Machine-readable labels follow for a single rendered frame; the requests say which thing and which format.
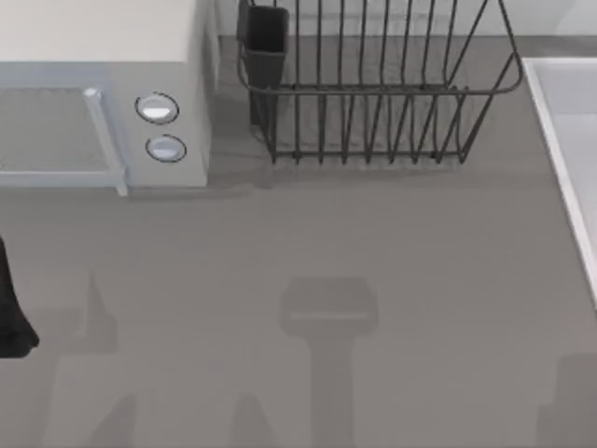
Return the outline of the small round microwave knob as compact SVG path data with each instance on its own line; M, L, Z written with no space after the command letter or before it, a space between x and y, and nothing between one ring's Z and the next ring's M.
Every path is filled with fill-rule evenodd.
M178 163L187 155L186 144L170 134L148 139L145 148L149 157L161 163Z

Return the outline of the dark grey cutlery holder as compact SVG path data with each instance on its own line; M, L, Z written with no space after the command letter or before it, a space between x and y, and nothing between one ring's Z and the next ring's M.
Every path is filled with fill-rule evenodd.
M267 128L282 83L288 47L289 11L239 0L237 38L249 92L250 120Z

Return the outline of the microwave oven door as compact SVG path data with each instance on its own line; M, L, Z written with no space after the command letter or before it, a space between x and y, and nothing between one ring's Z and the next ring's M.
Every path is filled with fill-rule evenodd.
M0 188L116 189L82 93L104 93L125 163L112 86L103 63L0 61Z

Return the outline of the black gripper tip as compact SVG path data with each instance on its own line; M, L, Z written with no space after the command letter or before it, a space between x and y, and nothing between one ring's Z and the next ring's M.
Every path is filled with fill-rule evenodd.
M20 307L4 240L0 237L0 359L25 358L40 339Z

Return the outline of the pale microwave oven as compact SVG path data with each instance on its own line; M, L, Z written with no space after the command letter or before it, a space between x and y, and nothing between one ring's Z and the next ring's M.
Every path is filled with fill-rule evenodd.
M219 69L215 0L0 0L0 61L105 64L129 191L206 185ZM154 91L178 103L176 121L137 115L135 99ZM186 144L180 162L146 153L146 141L163 134Z

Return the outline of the white sink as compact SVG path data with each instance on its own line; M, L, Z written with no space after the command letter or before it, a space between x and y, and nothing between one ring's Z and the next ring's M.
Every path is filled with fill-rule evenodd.
M597 57L522 62L597 312Z

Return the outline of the large round microwave knob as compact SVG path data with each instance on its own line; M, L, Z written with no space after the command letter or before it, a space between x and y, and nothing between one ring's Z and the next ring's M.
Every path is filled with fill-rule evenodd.
M134 108L141 119L155 125L172 123L176 121L180 113L180 107L175 99L158 91L137 97Z

